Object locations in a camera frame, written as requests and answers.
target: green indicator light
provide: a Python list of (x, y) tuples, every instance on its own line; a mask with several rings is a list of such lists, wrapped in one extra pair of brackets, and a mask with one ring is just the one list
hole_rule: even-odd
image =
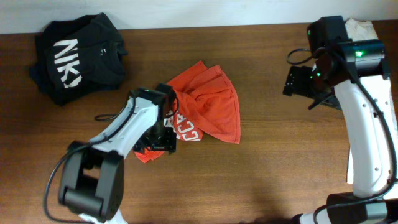
[(362, 57), (363, 52), (355, 52), (355, 55), (356, 55), (357, 57)]

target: clothing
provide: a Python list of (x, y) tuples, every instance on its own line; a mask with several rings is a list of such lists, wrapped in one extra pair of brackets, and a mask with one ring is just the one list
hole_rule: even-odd
[[(199, 141), (205, 132), (222, 141), (239, 144), (241, 117), (238, 95), (219, 65), (207, 69), (203, 62), (198, 62), (168, 84), (176, 92), (179, 109), (165, 121), (165, 126), (173, 127), (178, 139)], [(177, 109), (178, 103), (174, 101), (172, 111)], [(154, 160), (162, 154), (136, 152), (142, 162)]]
[(38, 64), (30, 77), (58, 105), (88, 93), (113, 90), (123, 81), (124, 41), (101, 13), (53, 21), (36, 37)]

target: white wall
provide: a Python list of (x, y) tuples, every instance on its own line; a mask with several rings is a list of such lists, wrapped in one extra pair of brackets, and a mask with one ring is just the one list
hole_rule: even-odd
[(105, 12), (118, 29), (398, 19), (398, 0), (0, 0), (0, 33)]

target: black t-shirt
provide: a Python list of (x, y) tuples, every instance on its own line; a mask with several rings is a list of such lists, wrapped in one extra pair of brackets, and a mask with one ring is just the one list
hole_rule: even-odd
[(53, 21), (36, 37), (38, 64), (30, 76), (58, 105), (88, 93), (118, 88), (125, 77), (124, 41), (101, 13)]

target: wooden table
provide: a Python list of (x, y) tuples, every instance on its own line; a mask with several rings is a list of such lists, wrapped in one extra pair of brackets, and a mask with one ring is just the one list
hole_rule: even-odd
[[(374, 23), (386, 44), (392, 93), (398, 97), (398, 21)], [(307, 47), (308, 24), (122, 30), (129, 55), (117, 91), (90, 94), (63, 107), (28, 77), (34, 34), (0, 35), (0, 222), (51, 223), (42, 210), (45, 183), (76, 139), (87, 141), (117, 112), (128, 90), (154, 88), (199, 60), (221, 65), (238, 92), (241, 144), (209, 135), (177, 142), (177, 153), (142, 163), (126, 159), (121, 210), (129, 223), (239, 223), (311, 212), (330, 193), (346, 192), (348, 135), (341, 111), (282, 94), (286, 53)], [(57, 202), (50, 212), (78, 219)]]

